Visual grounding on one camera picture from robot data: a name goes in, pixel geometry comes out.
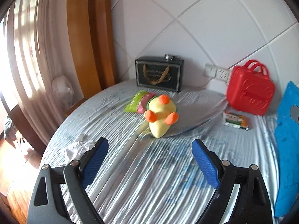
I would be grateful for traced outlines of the green orange box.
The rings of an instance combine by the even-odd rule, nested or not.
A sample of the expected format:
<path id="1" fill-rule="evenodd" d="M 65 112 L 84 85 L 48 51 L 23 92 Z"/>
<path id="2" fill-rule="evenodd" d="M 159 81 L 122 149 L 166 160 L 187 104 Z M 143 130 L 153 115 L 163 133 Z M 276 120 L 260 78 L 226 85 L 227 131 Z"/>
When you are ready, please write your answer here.
<path id="1" fill-rule="evenodd" d="M 243 115 L 223 111 L 224 125 L 232 128 L 249 130 L 247 118 Z"/>

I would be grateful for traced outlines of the yellow duck plush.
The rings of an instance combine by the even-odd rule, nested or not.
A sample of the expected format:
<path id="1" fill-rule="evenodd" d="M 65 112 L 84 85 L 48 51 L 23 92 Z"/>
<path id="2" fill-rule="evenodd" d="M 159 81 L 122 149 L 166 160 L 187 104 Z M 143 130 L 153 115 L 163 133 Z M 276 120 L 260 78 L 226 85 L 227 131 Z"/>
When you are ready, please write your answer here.
<path id="1" fill-rule="evenodd" d="M 179 119 L 177 106 L 168 95 L 150 99 L 143 116 L 155 138 L 161 138 Z"/>

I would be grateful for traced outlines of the green wet wipes pack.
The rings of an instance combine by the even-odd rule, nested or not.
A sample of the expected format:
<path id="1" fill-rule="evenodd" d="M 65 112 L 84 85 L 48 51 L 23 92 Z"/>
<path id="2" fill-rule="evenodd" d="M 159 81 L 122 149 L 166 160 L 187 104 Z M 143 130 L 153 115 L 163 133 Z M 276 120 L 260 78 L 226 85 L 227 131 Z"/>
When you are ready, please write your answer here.
<path id="1" fill-rule="evenodd" d="M 136 93 L 132 101 L 124 108 L 125 112 L 143 114 L 147 110 L 147 103 L 156 94 L 149 91 L 140 90 Z"/>

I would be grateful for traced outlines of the blue plastic storage crate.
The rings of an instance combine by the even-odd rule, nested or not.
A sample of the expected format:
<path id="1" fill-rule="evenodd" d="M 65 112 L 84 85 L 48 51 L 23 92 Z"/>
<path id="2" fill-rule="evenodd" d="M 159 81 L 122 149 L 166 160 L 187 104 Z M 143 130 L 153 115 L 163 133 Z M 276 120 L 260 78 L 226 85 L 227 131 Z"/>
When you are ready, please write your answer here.
<path id="1" fill-rule="evenodd" d="M 290 81 L 277 109 L 275 139 L 278 149 L 279 190 L 275 217 L 285 216 L 298 196 L 298 124 L 290 117 L 290 108 L 298 106 L 298 87 Z"/>

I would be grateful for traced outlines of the red toy suitcase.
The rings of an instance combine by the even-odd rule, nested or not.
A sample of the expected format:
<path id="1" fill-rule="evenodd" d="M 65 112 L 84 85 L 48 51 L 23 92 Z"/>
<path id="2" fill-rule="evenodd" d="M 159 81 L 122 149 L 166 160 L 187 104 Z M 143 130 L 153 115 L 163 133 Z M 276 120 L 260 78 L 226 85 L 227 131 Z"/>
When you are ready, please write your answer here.
<path id="1" fill-rule="evenodd" d="M 226 98 L 237 111 L 263 116 L 275 92 L 267 67 L 258 60 L 249 60 L 233 68 Z"/>

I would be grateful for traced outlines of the crumpled white tissue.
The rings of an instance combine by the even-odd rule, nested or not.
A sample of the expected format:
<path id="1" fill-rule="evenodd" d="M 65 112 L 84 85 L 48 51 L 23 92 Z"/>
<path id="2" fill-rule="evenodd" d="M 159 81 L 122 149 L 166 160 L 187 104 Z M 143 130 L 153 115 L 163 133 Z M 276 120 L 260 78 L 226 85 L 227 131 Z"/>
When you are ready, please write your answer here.
<path id="1" fill-rule="evenodd" d="M 84 133 L 78 135 L 76 140 L 67 147 L 60 150 L 64 156 L 64 161 L 69 163 L 71 160 L 79 160 L 86 151 L 89 151 L 95 145 L 94 141 L 89 141 L 88 136 Z"/>

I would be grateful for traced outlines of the striped blue tablecloth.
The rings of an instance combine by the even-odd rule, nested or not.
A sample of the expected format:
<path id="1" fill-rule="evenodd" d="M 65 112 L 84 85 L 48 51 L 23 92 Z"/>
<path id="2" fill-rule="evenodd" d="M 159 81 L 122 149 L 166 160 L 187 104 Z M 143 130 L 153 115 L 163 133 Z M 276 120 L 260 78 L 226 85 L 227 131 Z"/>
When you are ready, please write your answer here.
<path id="1" fill-rule="evenodd" d="M 94 95 L 65 119 L 41 160 L 52 167 L 63 166 L 66 162 L 60 150 L 78 135 L 84 133 L 94 142 L 106 138 L 108 154 L 87 187 L 105 223 L 194 223 L 214 193 L 192 154 L 195 139 L 235 166 L 256 164 L 270 202 L 276 202 L 275 112 L 247 114 L 249 130 L 228 127 L 222 116 L 227 107 L 223 94 L 186 87 L 169 93 L 179 120 L 157 139 L 142 115 L 124 111 L 138 91 L 130 80 Z"/>

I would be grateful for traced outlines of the white plastic bag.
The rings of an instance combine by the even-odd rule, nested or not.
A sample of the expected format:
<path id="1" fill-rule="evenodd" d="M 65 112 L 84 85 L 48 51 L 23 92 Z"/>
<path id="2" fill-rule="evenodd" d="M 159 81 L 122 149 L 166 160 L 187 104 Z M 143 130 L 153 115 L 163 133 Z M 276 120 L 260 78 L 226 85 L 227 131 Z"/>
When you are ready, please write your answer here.
<path id="1" fill-rule="evenodd" d="M 64 75 L 56 77 L 52 81 L 52 90 L 64 112 L 68 111 L 72 106 L 74 90 L 67 77 Z"/>

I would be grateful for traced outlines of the black gift box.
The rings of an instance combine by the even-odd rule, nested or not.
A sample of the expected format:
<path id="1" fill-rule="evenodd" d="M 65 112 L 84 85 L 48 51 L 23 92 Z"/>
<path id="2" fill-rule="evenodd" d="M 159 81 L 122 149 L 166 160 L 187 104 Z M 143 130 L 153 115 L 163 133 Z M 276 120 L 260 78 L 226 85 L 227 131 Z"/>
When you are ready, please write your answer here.
<path id="1" fill-rule="evenodd" d="M 180 92 L 184 71 L 184 59 L 165 54 L 142 56 L 135 60 L 136 84 L 146 88 L 157 88 Z"/>

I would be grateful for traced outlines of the sheer pink curtain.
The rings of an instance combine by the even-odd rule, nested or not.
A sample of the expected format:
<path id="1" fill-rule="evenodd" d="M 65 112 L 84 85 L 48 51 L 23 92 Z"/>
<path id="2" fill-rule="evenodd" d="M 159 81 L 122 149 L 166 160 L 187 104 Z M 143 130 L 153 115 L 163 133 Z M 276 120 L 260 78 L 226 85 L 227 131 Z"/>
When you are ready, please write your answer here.
<path id="1" fill-rule="evenodd" d="M 64 121 L 52 81 L 70 81 L 73 102 L 83 94 L 70 49 L 66 0 L 11 0 L 1 17 L 1 86 L 10 107 L 19 106 L 44 145 Z"/>

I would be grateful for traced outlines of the white wall socket panel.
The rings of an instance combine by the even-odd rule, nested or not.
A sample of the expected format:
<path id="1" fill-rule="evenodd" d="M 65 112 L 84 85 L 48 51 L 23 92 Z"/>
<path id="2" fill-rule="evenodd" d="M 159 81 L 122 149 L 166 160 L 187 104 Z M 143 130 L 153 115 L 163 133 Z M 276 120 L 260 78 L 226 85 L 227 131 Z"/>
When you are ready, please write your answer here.
<path id="1" fill-rule="evenodd" d="M 224 81 L 225 83 L 229 82 L 229 77 L 230 77 L 230 70 L 218 67 L 212 64 L 205 64 L 204 67 L 204 75 L 206 77 Z"/>

